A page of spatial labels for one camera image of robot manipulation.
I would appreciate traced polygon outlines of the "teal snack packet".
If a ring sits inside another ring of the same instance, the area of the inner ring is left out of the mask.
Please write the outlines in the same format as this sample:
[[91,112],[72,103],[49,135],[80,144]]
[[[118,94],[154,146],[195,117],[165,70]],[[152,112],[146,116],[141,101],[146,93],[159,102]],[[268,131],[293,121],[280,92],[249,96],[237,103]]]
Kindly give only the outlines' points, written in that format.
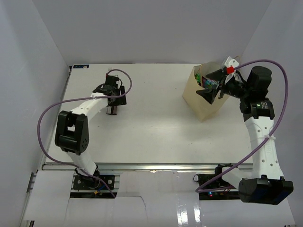
[[203,87],[205,89],[216,89],[218,86],[218,82],[214,80],[205,80],[203,82]]

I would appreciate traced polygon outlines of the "brown chocolate bar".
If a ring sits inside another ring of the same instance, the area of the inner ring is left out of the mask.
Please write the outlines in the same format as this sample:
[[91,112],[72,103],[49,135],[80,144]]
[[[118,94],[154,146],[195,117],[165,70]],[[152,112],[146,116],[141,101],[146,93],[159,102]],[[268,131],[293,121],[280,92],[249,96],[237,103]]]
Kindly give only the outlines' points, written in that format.
[[107,114],[108,115],[117,115],[117,106],[108,106]]

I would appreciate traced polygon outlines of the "green yellow Fox's candy bag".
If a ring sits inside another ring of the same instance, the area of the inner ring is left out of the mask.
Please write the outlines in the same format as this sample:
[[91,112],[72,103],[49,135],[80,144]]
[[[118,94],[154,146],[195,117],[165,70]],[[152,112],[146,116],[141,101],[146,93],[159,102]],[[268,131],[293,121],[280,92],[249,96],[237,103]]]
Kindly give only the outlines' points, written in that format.
[[194,77],[195,77],[195,80],[197,81],[197,84],[198,84],[198,85],[201,85],[201,76],[200,76],[200,74],[199,74],[199,73],[196,73],[196,74],[194,75]]

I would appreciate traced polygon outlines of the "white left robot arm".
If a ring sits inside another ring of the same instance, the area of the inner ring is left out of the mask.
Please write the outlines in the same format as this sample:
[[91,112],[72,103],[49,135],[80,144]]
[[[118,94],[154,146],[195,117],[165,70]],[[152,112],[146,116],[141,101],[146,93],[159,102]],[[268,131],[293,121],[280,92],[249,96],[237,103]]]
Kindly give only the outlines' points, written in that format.
[[118,76],[106,76],[104,84],[97,86],[91,99],[70,111],[58,115],[55,132],[55,145],[72,159],[77,173],[84,176],[84,183],[94,189],[99,186],[100,177],[95,174],[97,165],[86,150],[89,145],[89,121],[102,109],[108,115],[116,115],[117,107],[126,105],[125,87]]

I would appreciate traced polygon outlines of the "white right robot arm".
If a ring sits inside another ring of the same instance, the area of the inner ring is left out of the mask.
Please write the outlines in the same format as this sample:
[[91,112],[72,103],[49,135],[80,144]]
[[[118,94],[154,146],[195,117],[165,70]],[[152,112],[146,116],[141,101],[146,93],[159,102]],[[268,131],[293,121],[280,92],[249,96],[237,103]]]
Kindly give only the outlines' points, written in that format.
[[219,164],[214,177],[200,182],[196,192],[213,192],[213,185],[216,185],[219,191],[237,189],[244,203],[278,205],[293,192],[294,186],[293,182],[285,179],[277,159],[273,134],[282,116],[274,120],[273,104],[267,98],[272,72],[266,67],[255,66],[247,80],[225,82],[232,70],[233,67],[229,67],[208,74],[219,85],[197,93],[209,103],[214,102],[217,93],[240,100],[240,111],[249,132],[252,151],[232,166]]

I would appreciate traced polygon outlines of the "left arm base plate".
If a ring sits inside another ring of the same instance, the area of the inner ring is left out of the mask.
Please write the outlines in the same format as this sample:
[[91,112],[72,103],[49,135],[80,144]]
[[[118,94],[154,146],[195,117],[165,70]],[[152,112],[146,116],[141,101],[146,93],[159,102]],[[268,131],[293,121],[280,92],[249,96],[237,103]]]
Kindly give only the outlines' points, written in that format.
[[107,187],[99,180],[85,180],[83,177],[75,175],[71,187],[71,198],[85,199],[113,199]]

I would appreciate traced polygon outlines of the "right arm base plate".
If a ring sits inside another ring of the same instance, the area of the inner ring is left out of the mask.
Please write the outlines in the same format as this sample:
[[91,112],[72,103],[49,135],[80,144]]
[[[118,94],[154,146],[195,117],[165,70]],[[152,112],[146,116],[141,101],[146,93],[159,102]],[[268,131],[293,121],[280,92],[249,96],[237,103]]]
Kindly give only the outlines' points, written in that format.
[[[199,186],[201,186],[203,183],[207,182],[213,177],[214,174],[195,174],[193,176],[193,181],[199,184]],[[217,179],[214,182],[207,185],[204,189],[219,188],[219,190],[199,193],[199,200],[200,201],[240,200],[238,191],[236,189],[227,189],[227,187],[229,186],[230,186],[229,183],[221,179]]]

